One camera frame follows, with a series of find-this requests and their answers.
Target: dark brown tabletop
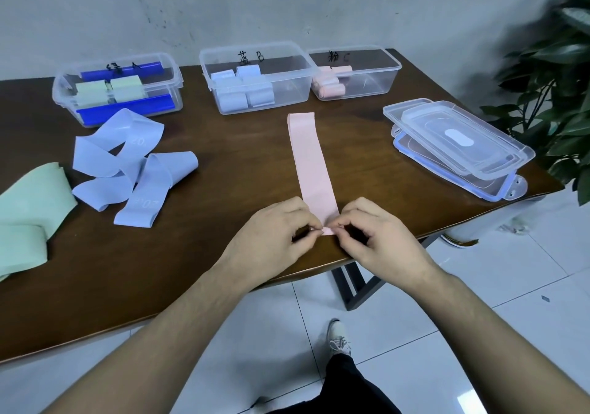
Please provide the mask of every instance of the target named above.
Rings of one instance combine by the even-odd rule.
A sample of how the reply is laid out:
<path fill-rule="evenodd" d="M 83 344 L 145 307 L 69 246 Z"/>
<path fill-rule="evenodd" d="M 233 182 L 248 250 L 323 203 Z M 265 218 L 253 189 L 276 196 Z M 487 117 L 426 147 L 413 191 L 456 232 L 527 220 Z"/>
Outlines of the dark brown tabletop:
<path fill-rule="evenodd" d="M 193 151 L 199 168 L 169 193 L 151 229 L 113 224 L 120 205 L 96 212 L 80 203 L 48 242 L 49 261 L 0 283 L 0 361 L 132 324 L 162 311 L 223 252 L 252 214 L 300 195 L 287 114 L 315 112 L 317 134 L 339 208 L 365 196 L 395 214 L 418 238 L 507 204 L 489 203 L 427 171 L 392 146 L 382 108 L 427 97 L 455 101 L 401 55 L 388 94 L 307 102 L 223 116 L 201 67 L 184 67 L 184 108 L 164 123 L 154 152 Z M 0 192 L 48 162 L 64 166 L 72 187 L 88 179 L 71 169 L 81 127 L 51 99 L 51 78 L 0 82 Z M 520 172 L 527 196 L 561 184 L 535 162 Z M 334 236 L 275 281 L 327 271 L 348 256 Z"/>

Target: finger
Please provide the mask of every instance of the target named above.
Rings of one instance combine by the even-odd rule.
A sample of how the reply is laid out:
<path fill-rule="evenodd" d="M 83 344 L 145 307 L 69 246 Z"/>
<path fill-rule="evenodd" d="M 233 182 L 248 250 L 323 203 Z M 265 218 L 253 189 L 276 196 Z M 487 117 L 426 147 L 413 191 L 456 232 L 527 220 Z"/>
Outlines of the finger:
<path fill-rule="evenodd" d="M 280 205 L 281 205 L 281 209 L 284 210 L 285 212 L 292 212 L 294 210 L 300 210 L 300 209 L 309 210 L 309 207 L 305 204 L 305 202 L 301 199 L 301 197 L 290 198 L 289 200 L 285 200 L 284 202 L 280 203 Z"/>
<path fill-rule="evenodd" d="M 293 232 L 308 225 L 314 229 L 321 229 L 324 227 L 324 225 L 321 224 L 320 219 L 309 212 L 308 209 L 294 210 L 293 212 L 289 212 L 287 217 L 289 220 L 289 227 Z"/>
<path fill-rule="evenodd" d="M 365 197 L 360 197 L 354 201 L 351 201 L 346 206 L 344 206 L 344 208 L 342 208 L 342 211 L 348 212 L 353 209 L 358 209 L 377 216 L 388 214 L 385 209 L 381 208 L 378 204 L 372 202 L 371 200 L 367 200 Z"/>
<path fill-rule="evenodd" d="M 334 220 L 328 223 L 328 227 L 333 229 L 352 225 L 364 232 L 367 237 L 373 237 L 378 222 L 379 219 L 376 216 L 358 209 L 353 209 L 334 218 Z"/>
<path fill-rule="evenodd" d="M 289 246 L 289 251 L 291 253 L 291 258 L 293 262 L 295 262 L 299 257 L 304 255 L 307 251 L 309 251 L 316 243 L 316 240 L 321 237 L 322 231 L 310 231 L 307 235 L 299 239 L 296 242 L 293 242 L 291 246 Z"/>
<path fill-rule="evenodd" d="M 334 234 L 338 237 L 342 249 L 361 264 L 366 260 L 367 254 L 371 253 L 369 248 L 353 239 L 344 228 L 332 228 L 332 231 L 334 231 Z"/>

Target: shoe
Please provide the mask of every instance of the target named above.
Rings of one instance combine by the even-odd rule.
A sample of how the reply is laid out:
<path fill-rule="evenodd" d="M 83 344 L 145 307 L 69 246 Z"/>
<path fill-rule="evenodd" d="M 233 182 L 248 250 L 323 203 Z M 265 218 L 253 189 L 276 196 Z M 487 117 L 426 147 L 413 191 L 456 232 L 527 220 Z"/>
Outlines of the shoe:
<path fill-rule="evenodd" d="M 330 321 L 327 339 L 332 356 L 338 353 L 343 353 L 344 355 L 348 356 L 352 355 L 350 341 L 346 337 L 346 328 L 344 328 L 344 324 L 340 320 L 333 319 Z"/>

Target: hand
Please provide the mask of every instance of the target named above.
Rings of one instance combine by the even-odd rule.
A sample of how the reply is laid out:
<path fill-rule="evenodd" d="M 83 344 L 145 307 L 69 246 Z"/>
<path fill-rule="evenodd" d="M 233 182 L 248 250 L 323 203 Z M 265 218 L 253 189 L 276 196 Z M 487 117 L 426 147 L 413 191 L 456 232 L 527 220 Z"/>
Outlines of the hand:
<path fill-rule="evenodd" d="M 344 226 L 353 225 L 369 238 L 367 245 L 353 239 Z M 364 197 L 348 203 L 328 223 L 340 246 L 377 277 L 409 291 L 425 273 L 438 268 L 400 219 Z"/>
<path fill-rule="evenodd" d="M 299 228 L 312 231 L 293 242 Z M 229 267 L 250 291 L 294 264 L 321 236 L 321 221 L 299 197 L 255 213 L 225 248 L 218 263 Z"/>

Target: left hand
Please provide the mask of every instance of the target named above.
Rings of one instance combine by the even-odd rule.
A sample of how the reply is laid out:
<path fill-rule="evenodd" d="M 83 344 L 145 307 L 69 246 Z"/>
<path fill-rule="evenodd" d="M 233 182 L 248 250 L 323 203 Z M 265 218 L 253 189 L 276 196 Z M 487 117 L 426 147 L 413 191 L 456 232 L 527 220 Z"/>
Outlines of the left hand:
<path fill-rule="evenodd" d="M 313 228 L 293 242 L 295 232 Z M 217 266 L 228 267 L 250 291 L 275 277 L 309 251 L 321 236 L 321 221 L 299 197 L 275 203 L 255 213 L 225 248 Z"/>

